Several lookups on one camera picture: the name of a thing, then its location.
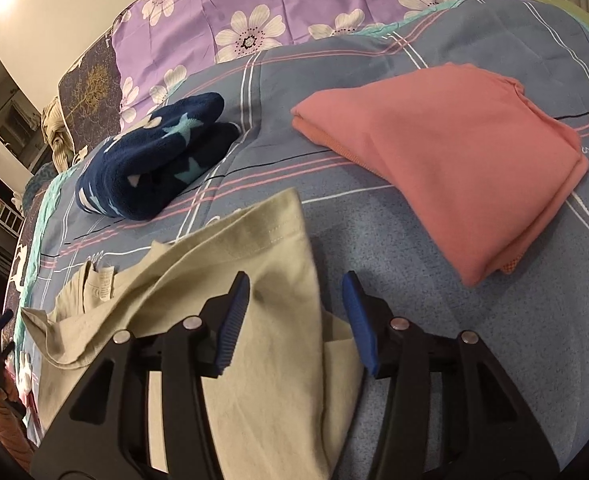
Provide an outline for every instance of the mint green fabric edge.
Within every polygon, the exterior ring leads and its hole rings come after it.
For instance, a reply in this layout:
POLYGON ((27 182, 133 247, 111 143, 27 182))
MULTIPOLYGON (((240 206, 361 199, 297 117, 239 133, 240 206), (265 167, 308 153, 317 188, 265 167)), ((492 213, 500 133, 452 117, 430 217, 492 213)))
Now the mint green fabric edge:
POLYGON ((370 36, 372 38, 378 38, 382 34, 389 34, 391 32, 394 32, 399 27, 403 27, 403 25, 407 25, 408 23, 412 23, 413 21, 418 20, 419 18, 423 18, 424 16, 427 16, 428 14, 431 14, 432 12, 437 12, 438 10, 443 10, 443 9, 454 9, 455 7, 458 7, 459 5, 461 5, 465 1, 466 0, 448 0, 447 2, 443 2, 442 4, 436 4, 436 5, 430 6, 430 7, 428 7, 428 9, 422 10, 420 13, 416 14, 415 16, 412 16, 411 18, 402 20, 401 22, 389 23, 388 25, 383 25, 382 27, 377 27, 377 28, 368 27, 368 28, 366 28, 366 30, 360 30, 358 32, 354 32, 354 35, 356 35, 356 36, 370 36))
POLYGON ((30 247, 30 256, 28 257, 28 264, 26 267, 26 277, 24 280, 23 290, 19 296, 18 309, 15 313, 15 329, 13 340, 15 342, 15 369, 18 377, 18 352, 23 350, 23 341, 26 335, 26 326, 21 319, 21 311, 30 303, 32 289, 36 283, 36 276, 39 272, 39 261, 41 257, 41 242, 44 238, 47 223, 56 209, 59 199, 61 197, 61 188, 63 184, 74 174, 78 165, 71 167, 69 170, 58 174, 48 186, 44 199, 39 208, 39 215, 36 218, 36 225, 34 226, 34 235, 32 238, 32 246, 30 247))

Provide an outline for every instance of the clothing tag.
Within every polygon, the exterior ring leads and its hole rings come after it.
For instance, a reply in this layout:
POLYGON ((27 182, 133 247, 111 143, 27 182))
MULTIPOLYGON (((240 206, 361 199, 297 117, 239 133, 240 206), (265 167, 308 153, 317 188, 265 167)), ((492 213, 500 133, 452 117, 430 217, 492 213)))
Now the clothing tag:
POLYGON ((112 297, 112 283, 114 282, 114 267, 103 267, 98 271, 98 297, 101 301, 108 301, 112 297))

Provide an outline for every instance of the bed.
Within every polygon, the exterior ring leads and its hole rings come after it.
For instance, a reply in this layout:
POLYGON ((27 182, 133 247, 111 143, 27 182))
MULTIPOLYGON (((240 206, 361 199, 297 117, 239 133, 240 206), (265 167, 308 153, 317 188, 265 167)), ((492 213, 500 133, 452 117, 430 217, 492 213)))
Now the bed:
MULTIPOLYGON (((589 28, 530 0, 332 0, 336 6, 320 14, 301 0, 199 1, 174 0, 168 11, 165 0, 139 0, 124 10, 63 78, 66 122, 78 148, 97 150, 162 104, 216 91, 226 102, 222 119, 239 124, 240 141, 151 222, 87 215, 74 203, 76 178, 69 179, 41 244, 30 306, 51 310, 87 260, 124 269, 153 240, 172 242, 295 186, 329 310, 345 318, 340 280, 354 269, 395 314, 428 332, 476 330, 527 400, 560 465, 581 457, 589 441, 589 173, 513 275, 466 289, 402 195, 300 136, 289 110, 320 89, 471 62, 520 80, 528 98, 578 131, 589 158, 589 28), (194 6, 200 12, 191 13, 194 6), (155 29, 172 16, 183 20, 180 27, 155 29), (238 54, 251 25, 280 46, 251 44, 249 55, 238 54), (158 43, 150 39, 153 29, 158 43), (190 49, 177 47, 188 41, 190 49)), ((20 245, 30 244, 30 224, 20 245)), ((17 302, 10 287, 6 307, 17 302)), ((23 348, 38 378, 40 355, 29 335, 23 348)), ((33 390, 38 403, 38 380, 33 390)), ((386 394, 385 381, 364 384, 339 479, 367 476, 386 394)), ((437 446, 432 438, 433 454, 437 446)))

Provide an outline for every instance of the metal rivet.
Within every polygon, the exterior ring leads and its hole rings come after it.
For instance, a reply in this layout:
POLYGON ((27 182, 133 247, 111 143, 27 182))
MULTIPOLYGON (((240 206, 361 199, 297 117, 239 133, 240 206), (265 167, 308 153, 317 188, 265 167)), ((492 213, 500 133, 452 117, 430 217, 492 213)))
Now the metal rivet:
POLYGON ((468 345, 474 345, 479 341, 479 336, 472 330, 466 330, 465 332, 461 333, 461 339, 468 345))
POLYGON ((117 344, 121 345, 130 341, 130 333, 127 330, 120 330, 112 336, 112 340, 117 344))
POLYGON ((395 330, 408 330, 411 327, 411 322, 404 317, 393 317, 390 326, 395 330))
POLYGON ((183 328, 186 330, 196 330, 203 324, 199 316, 190 316, 183 320, 183 328))

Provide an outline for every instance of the folded navy blue cloth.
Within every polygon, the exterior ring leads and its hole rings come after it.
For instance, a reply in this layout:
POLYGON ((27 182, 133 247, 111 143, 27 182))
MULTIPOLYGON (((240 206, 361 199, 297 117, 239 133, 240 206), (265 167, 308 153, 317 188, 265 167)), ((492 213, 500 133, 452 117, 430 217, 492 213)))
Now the folded navy blue cloth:
POLYGON ((222 112, 223 98, 210 92, 159 108, 143 126, 109 137, 77 181, 77 204, 114 218, 154 218, 239 137, 234 124, 215 122, 222 112))

